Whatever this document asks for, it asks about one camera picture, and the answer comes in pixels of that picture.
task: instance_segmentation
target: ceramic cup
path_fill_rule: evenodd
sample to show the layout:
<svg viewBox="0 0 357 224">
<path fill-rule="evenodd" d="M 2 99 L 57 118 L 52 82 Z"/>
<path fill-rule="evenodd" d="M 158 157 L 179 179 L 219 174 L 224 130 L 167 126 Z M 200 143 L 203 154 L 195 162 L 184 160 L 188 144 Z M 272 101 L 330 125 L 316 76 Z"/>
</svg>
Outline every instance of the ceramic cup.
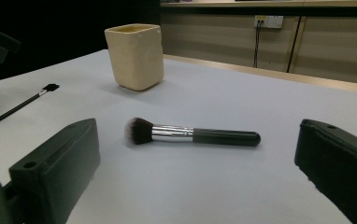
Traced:
<svg viewBox="0 0 357 224">
<path fill-rule="evenodd" d="M 161 27 L 128 24 L 105 30 L 115 81 L 132 91 L 143 91 L 164 78 Z"/>
</svg>

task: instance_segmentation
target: thin brush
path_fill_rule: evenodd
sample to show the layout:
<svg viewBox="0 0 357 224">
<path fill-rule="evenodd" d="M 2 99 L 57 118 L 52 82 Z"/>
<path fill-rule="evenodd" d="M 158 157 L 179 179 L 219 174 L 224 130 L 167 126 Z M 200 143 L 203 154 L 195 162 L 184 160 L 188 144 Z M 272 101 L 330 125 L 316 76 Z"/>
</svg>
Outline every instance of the thin brush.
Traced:
<svg viewBox="0 0 357 224">
<path fill-rule="evenodd" d="M 188 141 L 217 145 L 255 147 L 261 141 L 261 136 L 255 132 L 159 125 L 141 118 L 129 120 L 126 125 L 125 136 L 135 145 L 152 141 Z"/>
<path fill-rule="evenodd" d="M 43 94 L 47 93 L 48 91 L 55 91 L 56 89 L 59 88 L 59 85 L 56 84 L 49 84 L 48 86 L 44 87 L 42 89 L 42 91 L 40 91 L 39 93 L 37 93 L 36 95 L 34 95 L 33 97 L 31 97 L 30 99 L 24 101 L 23 103 L 13 107 L 12 109 L 10 109 L 7 113 L 3 114 L 0 116 L 0 121 L 7 118 L 8 116 L 12 115 L 13 113 L 15 113 L 16 111 L 24 108 L 26 105 L 32 103 L 35 99 L 37 99 L 38 97 L 42 96 Z"/>
</svg>

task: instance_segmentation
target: table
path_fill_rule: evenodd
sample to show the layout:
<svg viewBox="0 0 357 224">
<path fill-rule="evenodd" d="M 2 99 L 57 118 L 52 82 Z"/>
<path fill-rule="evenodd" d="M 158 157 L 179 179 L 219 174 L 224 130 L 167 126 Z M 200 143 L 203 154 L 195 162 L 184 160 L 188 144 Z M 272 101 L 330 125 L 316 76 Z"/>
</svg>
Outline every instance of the table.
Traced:
<svg viewBox="0 0 357 224">
<path fill-rule="evenodd" d="M 11 165 L 63 127 L 96 118 L 101 165 L 67 223 L 350 223 L 293 158 L 302 119 L 357 135 L 356 88 L 340 90 L 319 85 L 319 78 L 310 84 L 276 78 L 274 74 L 283 76 L 278 73 L 266 77 L 239 70 L 166 57 L 164 80 L 135 92 L 115 83 L 104 49 L 0 80 L 0 114 L 49 83 L 61 86 L 0 122 L 0 182 L 10 180 Z M 262 142 L 258 147 L 133 146 L 124 138 L 133 117 L 255 131 Z"/>
</svg>

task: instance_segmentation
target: wall socket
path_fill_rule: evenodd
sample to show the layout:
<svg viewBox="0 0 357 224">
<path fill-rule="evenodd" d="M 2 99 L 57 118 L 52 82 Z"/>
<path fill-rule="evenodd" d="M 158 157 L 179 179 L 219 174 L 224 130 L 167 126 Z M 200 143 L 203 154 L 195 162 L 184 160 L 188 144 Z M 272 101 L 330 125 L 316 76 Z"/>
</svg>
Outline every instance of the wall socket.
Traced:
<svg viewBox="0 0 357 224">
<path fill-rule="evenodd" d="M 279 29 L 283 24 L 283 16 L 257 15 L 254 19 L 254 27 L 257 27 L 258 21 L 263 22 L 261 27 Z"/>
</svg>

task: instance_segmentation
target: brush bristles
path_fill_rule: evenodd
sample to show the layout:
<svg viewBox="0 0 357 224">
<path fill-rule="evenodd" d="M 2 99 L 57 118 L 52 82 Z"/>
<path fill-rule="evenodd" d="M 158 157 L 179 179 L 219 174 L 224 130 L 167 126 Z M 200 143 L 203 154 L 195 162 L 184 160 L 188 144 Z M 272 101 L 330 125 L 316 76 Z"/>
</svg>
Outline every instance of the brush bristles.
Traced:
<svg viewBox="0 0 357 224">
<path fill-rule="evenodd" d="M 126 138 L 135 145 L 152 142 L 152 126 L 151 122 L 144 119 L 131 119 L 126 125 Z"/>
</svg>

